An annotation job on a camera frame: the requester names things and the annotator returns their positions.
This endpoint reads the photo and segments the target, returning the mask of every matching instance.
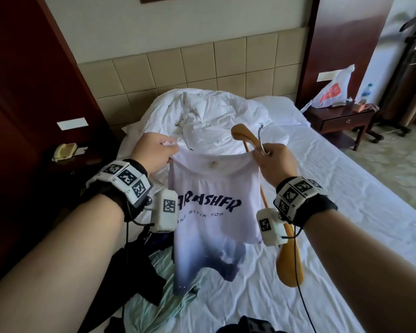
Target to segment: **wooden hanger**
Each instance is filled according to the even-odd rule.
[[[238,124],[231,128],[231,135],[235,140],[241,140],[244,142],[245,150],[249,152],[247,142],[254,146],[254,148],[260,148],[260,142],[256,136],[244,125]],[[262,196],[263,204],[268,208],[265,195],[263,194],[262,186],[260,187],[260,195]],[[291,224],[284,223],[283,227],[288,237],[294,236],[294,230]],[[297,267],[297,280],[299,285],[303,282],[303,268],[300,261],[299,248],[297,242],[290,238],[287,243],[283,244],[280,248],[279,255],[276,260],[276,270],[279,280],[286,286],[297,287],[296,272],[294,269],[294,246],[296,247],[296,267]]]

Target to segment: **white bed sheet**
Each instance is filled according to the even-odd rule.
[[[283,128],[301,173],[317,179],[344,215],[416,265],[416,211],[310,127]],[[273,199],[274,189],[264,186],[267,198]],[[305,274],[302,293],[316,330],[363,332],[304,234],[299,246]],[[277,253],[274,247],[249,245],[233,282],[212,271],[196,300],[158,332],[215,332],[242,315],[268,320],[277,330],[311,332],[299,292],[277,277]]]

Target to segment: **person's right arm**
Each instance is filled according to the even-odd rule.
[[[275,188],[284,179],[299,175],[297,161],[285,145],[263,147],[272,155],[258,151],[253,155],[263,177]],[[364,330],[416,332],[414,265],[335,210],[313,215],[303,229]]]

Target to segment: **red print on bag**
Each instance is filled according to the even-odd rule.
[[[340,95],[342,93],[341,88],[339,87],[339,84],[334,84],[328,91],[326,94],[323,95],[323,97],[320,100],[320,103],[322,104],[322,102],[324,100],[336,97],[338,95]]]

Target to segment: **headboard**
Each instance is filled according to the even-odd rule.
[[[140,120],[177,88],[222,90],[250,99],[298,89],[307,28],[233,38],[79,64],[113,131]]]

